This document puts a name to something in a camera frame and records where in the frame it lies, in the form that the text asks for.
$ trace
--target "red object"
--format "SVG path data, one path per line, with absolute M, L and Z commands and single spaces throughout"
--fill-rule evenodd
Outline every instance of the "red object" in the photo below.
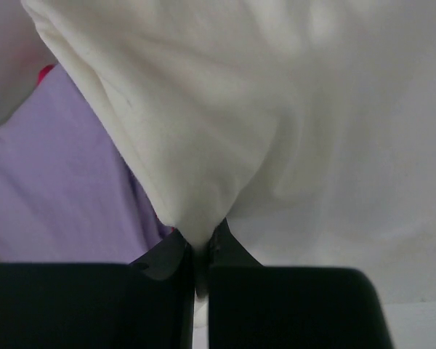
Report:
M 45 76 L 50 73 L 50 71 L 55 67 L 55 64 L 49 64 L 47 67 L 45 67 L 44 69 L 42 69 L 39 72 L 39 77 L 37 78 L 37 84 L 39 85 L 42 80 L 44 80 Z

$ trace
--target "folded purple cloth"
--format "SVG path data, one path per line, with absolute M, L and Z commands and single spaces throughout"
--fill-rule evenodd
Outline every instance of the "folded purple cloth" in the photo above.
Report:
M 0 128 L 0 259 L 131 262 L 168 232 L 55 67 Z

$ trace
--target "purple garment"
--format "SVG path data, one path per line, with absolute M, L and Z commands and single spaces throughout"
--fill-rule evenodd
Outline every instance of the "purple garment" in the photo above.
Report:
M 0 128 L 0 259 L 131 262 L 168 232 L 55 67 Z

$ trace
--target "white cloth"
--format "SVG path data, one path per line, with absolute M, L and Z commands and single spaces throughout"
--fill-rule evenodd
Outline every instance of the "white cloth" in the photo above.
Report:
M 262 262 L 434 304 L 436 0 L 24 4 L 189 242 L 228 214 Z

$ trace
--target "purple cloth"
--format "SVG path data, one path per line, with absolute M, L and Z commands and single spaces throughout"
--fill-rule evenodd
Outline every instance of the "purple cloth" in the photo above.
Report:
M 0 259 L 131 262 L 168 232 L 55 67 L 0 128 Z

